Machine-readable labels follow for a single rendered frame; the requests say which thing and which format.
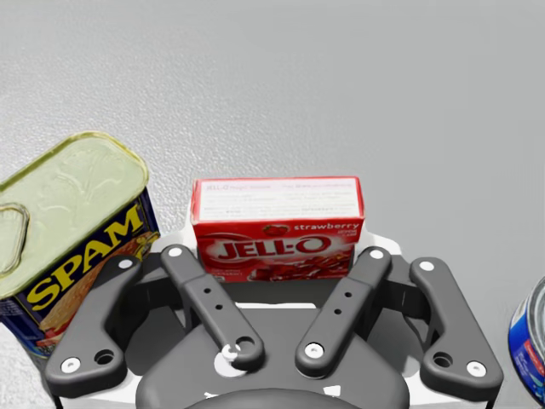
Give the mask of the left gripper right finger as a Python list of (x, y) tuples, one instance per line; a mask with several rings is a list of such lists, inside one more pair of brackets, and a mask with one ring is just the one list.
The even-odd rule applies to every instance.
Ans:
[(422, 346), (417, 374), (433, 392), (494, 400), (503, 372), (453, 273), (435, 257), (406, 262), (371, 246), (338, 281), (295, 350), (303, 400), (409, 400), (403, 376), (364, 334), (399, 312)]

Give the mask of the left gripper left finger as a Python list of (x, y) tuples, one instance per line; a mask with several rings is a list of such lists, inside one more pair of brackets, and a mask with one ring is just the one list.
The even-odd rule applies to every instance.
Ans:
[[(202, 324), (235, 369), (259, 370), (265, 344), (216, 278), (179, 243), (164, 247), (158, 259), (179, 294), (186, 323)], [(46, 365), (44, 378), (54, 395), (77, 398), (115, 388), (126, 378), (125, 350), (143, 312), (124, 300), (145, 267), (134, 256), (114, 256), (104, 264)]]

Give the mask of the red carton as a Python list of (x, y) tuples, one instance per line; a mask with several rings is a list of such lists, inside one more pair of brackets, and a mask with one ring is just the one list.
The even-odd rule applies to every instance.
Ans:
[(197, 179), (189, 221), (226, 283), (345, 276), (365, 221), (356, 176)]

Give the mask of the green and blue rectangular can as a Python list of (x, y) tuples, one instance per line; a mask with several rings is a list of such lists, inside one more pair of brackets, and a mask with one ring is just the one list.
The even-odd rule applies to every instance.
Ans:
[(101, 132), (72, 135), (0, 182), (0, 322), (45, 360), (109, 258), (159, 238), (144, 160)]

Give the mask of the blue flat can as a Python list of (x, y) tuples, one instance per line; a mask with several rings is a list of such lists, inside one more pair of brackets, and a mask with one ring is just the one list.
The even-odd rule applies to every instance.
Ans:
[(508, 351), (522, 384), (545, 408), (545, 277), (514, 311)]

